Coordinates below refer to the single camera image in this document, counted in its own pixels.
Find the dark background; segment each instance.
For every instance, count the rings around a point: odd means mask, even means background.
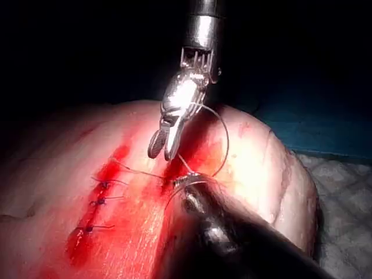
[[[186,4],[1,1],[4,134],[57,108],[161,99]],[[228,1],[220,100],[294,150],[372,159],[370,15],[368,1]]]

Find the skin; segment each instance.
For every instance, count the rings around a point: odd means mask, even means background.
[[[230,107],[218,111],[230,150],[215,178],[310,254],[317,195],[309,175],[266,125]],[[147,157],[159,118],[155,101],[84,107],[55,113],[22,136],[0,169],[1,278],[153,276],[171,181],[187,172],[178,158]],[[226,143],[221,123],[202,112],[179,153],[192,170],[212,175]]]

